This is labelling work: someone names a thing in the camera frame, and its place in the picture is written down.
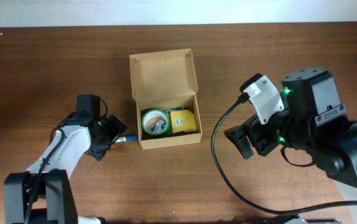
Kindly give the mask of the brown cardboard box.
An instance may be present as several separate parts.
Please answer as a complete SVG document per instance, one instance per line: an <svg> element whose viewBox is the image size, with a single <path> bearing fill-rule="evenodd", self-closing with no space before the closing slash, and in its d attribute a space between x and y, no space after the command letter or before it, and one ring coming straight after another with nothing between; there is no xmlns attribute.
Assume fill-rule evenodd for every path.
<svg viewBox="0 0 357 224"><path fill-rule="evenodd" d="M136 102L139 144L143 150L199 143L202 125L198 107L198 82L191 49L168 50L129 56L132 97ZM185 107L195 115L197 130L172 132L152 137L141 126L141 119L151 109Z"/></svg>

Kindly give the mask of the yellow spiral notepad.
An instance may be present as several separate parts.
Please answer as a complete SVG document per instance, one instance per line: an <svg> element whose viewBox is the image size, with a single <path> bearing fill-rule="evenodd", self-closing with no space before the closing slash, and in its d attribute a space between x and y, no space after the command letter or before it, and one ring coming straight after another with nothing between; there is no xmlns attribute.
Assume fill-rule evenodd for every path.
<svg viewBox="0 0 357 224"><path fill-rule="evenodd" d="M195 115L190 110L178 110L170 113L172 132L193 132L197 130Z"/></svg>

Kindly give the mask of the green tape roll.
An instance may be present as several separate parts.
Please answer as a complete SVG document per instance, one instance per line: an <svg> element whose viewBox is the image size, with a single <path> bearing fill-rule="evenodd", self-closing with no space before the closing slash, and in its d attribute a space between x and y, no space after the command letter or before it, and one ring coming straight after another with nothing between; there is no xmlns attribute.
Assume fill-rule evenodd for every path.
<svg viewBox="0 0 357 224"><path fill-rule="evenodd" d="M155 124L156 122L158 122L159 120L162 120L162 119L166 123L164 132L162 134L151 133L149 128L153 124ZM144 114L144 116L142 117L141 126L142 126L143 131L152 137L163 136L163 135L167 134L170 129L170 117L169 117L168 113L166 113L164 110L151 109L151 110L147 111Z"/></svg>

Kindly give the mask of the blue white marker pen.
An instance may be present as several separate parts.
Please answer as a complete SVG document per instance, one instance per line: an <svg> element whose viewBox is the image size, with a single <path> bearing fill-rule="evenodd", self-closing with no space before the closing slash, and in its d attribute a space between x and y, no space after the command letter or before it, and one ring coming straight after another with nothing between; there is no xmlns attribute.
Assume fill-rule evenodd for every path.
<svg viewBox="0 0 357 224"><path fill-rule="evenodd" d="M130 136L118 137L116 142L129 142L129 141L137 141L137 140L138 140L137 135L130 135Z"/></svg>

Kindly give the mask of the small blue white staple box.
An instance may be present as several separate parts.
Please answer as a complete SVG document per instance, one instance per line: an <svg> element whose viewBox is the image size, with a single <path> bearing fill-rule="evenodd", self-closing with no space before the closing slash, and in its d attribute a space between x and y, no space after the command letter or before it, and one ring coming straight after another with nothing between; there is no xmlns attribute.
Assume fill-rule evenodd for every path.
<svg viewBox="0 0 357 224"><path fill-rule="evenodd" d="M158 122L156 122L155 124L153 124L149 130L151 133L153 134L162 134L165 130L166 127L166 123L164 122L164 120L159 120Z"/></svg>

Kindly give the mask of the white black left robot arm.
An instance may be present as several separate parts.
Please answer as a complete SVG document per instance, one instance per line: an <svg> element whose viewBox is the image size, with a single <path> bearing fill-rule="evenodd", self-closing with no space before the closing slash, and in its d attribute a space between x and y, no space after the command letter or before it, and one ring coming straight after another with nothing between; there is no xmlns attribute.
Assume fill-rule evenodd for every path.
<svg viewBox="0 0 357 224"><path fill-rule="evenodd" d="M6 177L6 223L105 223L103 217L79 216L70 177L82 155L102 160L127 129L117 117L101 112L106 105L97 95L78 95L76 110L53 128L41 157L24 172Z"/></svg>

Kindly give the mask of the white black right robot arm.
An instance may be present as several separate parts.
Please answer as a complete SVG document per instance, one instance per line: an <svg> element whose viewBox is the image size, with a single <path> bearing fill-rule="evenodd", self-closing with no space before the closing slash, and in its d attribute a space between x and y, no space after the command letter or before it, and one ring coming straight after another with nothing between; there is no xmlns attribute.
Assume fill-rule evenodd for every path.
<svg viewBox="0 0 357 224"><path fill-rule="evenodd" d="M260 73L240 88L256 114L225 136L244 159L278 146L303 150L332 179L346 201L357 200L357 121L348 119L333 75L309 68L282 78L282 91Z"/></svg>

